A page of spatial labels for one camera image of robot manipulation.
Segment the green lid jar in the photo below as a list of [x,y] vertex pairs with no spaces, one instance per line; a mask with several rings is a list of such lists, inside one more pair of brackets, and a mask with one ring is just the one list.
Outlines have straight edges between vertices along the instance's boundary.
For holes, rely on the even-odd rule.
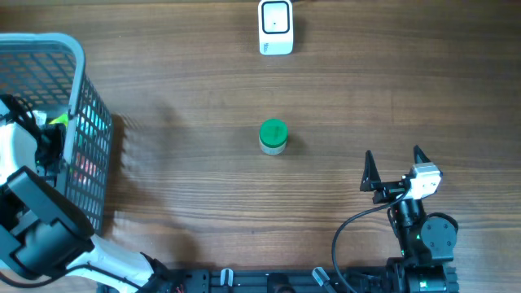
[[259,143],[266,155],[279,155],[287,146],[288,127],[279,119],[268,119],[260,127]]

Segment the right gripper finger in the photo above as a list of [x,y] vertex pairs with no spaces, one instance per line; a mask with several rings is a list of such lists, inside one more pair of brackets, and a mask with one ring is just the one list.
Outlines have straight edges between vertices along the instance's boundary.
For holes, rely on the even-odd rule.
[[419,145],[414,146],[414,162],[416,164],[429,163],[430,159],[425,155]]
[[360,184],[360,191],[368,192],[382,188],[381,178],[374,162],[371,150],[366,152],[364,171]]

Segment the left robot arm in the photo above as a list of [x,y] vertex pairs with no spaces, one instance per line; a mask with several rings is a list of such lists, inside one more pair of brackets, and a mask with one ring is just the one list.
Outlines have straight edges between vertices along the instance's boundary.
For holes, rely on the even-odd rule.
[[1,97],[1,260],[32,289],[64,277],[98,283],[100,292],[175,292],[175,277],[157,259],[95,234],[84,212],[50,186],[41,168],[58,168],[63,127],[41,128],[24,100]]

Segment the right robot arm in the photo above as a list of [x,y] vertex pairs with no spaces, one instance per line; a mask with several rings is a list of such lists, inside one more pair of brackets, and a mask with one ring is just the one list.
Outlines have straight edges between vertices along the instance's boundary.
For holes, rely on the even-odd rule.
[[419,146],[414,164],[398,181],[382,181],[371,151],[366,152],[361,191],[374,193],[373,203],[382,204],[396,236],[401,256],[387,260],[379,281],[368,282],[372,292],[457,292],[453,261],[458,223],[442,212],[426,213],[423,200],[434,195],[443,173]]

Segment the Haribo gummy candy bag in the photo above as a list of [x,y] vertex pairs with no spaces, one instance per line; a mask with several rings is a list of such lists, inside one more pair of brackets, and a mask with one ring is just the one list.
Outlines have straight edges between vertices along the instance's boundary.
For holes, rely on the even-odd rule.
[[68,114],[64,113],[61,116],[58,116],[57,118],[54,118],[53,120],[50,120],[48,122],[48,125],[65,125],[68,126]]

